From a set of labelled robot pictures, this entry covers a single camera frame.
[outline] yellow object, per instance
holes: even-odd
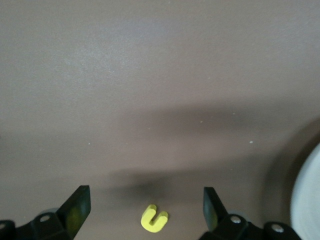
[[[141,225],[151,233],[159,232],[168,222],[168,213],[166,211],[160,212],[155,220],[152,221],[156,214],[157,206],[154,204],[149,205],[142,214]]]

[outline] white plate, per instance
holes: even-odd
[[[295,181],[291,224],[303,240],[320,239],[320,144],[309,155]]]

